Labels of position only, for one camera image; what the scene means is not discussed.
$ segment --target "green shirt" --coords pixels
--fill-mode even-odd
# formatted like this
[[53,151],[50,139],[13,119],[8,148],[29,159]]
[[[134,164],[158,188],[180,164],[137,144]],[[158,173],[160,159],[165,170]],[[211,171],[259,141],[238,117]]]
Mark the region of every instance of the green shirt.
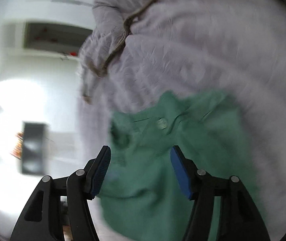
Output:
[[[170,160],[178,145],[212,176],[237,175],[258,201],[255,172],[240,110],[221,91],[179,100],[164,93],[156,106],[136,114],[114,113],[111,163],[99,197],[103,216],[117,232],[140,241],[180,241],[193,201],[180,191]],[[216,198],[209,240],[219,220]]]

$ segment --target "shirt button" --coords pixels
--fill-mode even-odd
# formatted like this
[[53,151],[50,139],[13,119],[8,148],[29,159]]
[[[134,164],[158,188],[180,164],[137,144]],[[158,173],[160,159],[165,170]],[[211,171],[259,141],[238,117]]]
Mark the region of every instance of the shirt button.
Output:
[[159,129],[166,129],[167,128],[167,121],[164,118],[161,118],[157,121],[157,127]]

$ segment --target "lavender fabric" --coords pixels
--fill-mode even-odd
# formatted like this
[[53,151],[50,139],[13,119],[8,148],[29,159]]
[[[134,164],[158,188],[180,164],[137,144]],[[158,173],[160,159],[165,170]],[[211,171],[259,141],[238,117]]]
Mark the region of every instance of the lavender fabric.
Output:
[[[80,51],[80,76],[102,65],[123,35],[123,20],[147,0],[95,0],[97,28]],[[232,94],[244,127],[272,240],[286,232],[286,6],[279,0],[158,0],[131,27],[108,76],[90,72],[92,104],[78,101],[83,159],[109,142],[113,111],[135,113],[167,90]]]

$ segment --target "brown string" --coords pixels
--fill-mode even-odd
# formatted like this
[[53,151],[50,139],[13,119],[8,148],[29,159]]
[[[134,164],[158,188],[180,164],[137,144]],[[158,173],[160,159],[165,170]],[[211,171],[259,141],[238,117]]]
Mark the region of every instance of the brown string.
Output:
[[[88,68],[97,76],[97,77],[105,77],[107,75],[107,70],[108,70],[108,66],[110,65],[111,61],[114,59],[114,57],[118,54],[121,53],[123,51],[123,49],[125,48],[125,40],[126,38],[131,34],[131,30],[130,27],[133,24],[133,21],[136,17],[141,16],[143,13],[145,13],[145,11],[156,2],[157,0],[149,0],[148,3],[143,6],[139,11],[133,13],[132,15],[130,15],[129,17],[127,17],[124,21],[123,27],[124,27],[124,33],[123,36],[121,38],[121,40],[118,42],[117,46],[115,47],[115,49],[107,56],[103,66],[101,69],[96,68],[96,66],[94,66],[93,63],[89,62],[88,63]],[[87,95],[87,85],[85,83],[85,79],[86,79],[86,75],[87,75],[87,70],[84,73],[83,76],[83,84],[84,84],[84,90],[83,90],[83,98],[87,103],[90,103],[91,99],[90,97]]]

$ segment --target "drawstring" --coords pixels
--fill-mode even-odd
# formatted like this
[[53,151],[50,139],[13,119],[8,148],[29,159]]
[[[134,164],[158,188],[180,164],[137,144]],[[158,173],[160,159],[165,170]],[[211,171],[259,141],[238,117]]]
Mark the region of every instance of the drawstring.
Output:
[[121,40],[117,43],[115,49],[107,56],[103,66],[101,69],[98,69],[92,62],[88,63],[88,68],[85,68],[83,71],[83,99],[86,101],[88,104],[91,104],[91,95],[90,91],[88,88],[88,85],[86,84],[86,79],[88,76],[88,70],[91,70],[91,72],[95,75],[97,78],[103,78],[107,75],[107,69],[114,57],[123,51],[125,48],[125,40],[126,38],[131,34],[130,27],[136,17],[141,16],[145,11],[156,2],[157,0],[149,0],[149,2],[143,6],[140,10],[137,12],[133,13],[129,17],[127,17],[124,21],[123,27],[124,27],[124,33],[121,38]]

